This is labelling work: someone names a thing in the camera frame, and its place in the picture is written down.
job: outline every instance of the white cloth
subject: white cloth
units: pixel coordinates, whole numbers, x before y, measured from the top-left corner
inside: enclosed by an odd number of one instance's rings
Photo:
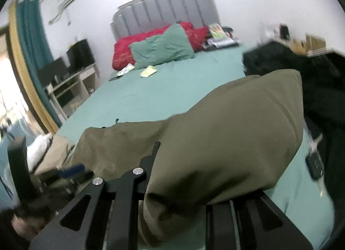
[[[27,147],[27,162],[29,172],[32,172],[33,168],[42,159],[46,152],[51,140],[51,134],[39,135],[34,142]]]

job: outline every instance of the gray headboard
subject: gray headboard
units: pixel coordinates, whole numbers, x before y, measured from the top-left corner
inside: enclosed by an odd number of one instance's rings
[[[191,22],[196,28],[220,24],[213,0],[133,0],[119,7],[111,30],[118,40],[177,21]]]

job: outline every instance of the paper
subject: paper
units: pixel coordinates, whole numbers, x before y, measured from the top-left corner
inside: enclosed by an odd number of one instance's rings
[[[156,72],[157,72],[157,69],[154,68],[152,65],[149,65],[140,73],[140,77],[146,78],[146,77],[149,77]]]
[[[125,75],[126,73],[128,73],[129,71],[131,71],[133,69],[134,69],[134,65],[133,64],[127,64],[127,66],[123,70],[117,72],[116,76]]]

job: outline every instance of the green pillow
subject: green pillow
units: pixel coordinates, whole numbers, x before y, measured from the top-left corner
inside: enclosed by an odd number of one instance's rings
[[[172,24],[162,35],[134,42],[129,47],[138,69],[173,60],[194,58],[188,37],[178,23]]]

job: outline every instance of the green bedsheet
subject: green bedsheet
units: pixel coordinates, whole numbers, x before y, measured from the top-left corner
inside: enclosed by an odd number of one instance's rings
[[[107,81],[63,124],[58,135],[77,143],[86,128],[112,126],[116,119],[119,123],[155,121],[184,113],[213,89],[244,77],[244,49],[199,52],[193,59],[155,66],[158,71],[148,78],[140,78],[142,70],[133,70],[119,80]],[[328,195],[320,198],[317,183],[310,178],[304,162],[307,143],[304,135],[278,184],[266,193],[318,249],[332,232],[334,208]],[[159,249],[204,249],[204,241],[205,219]]]

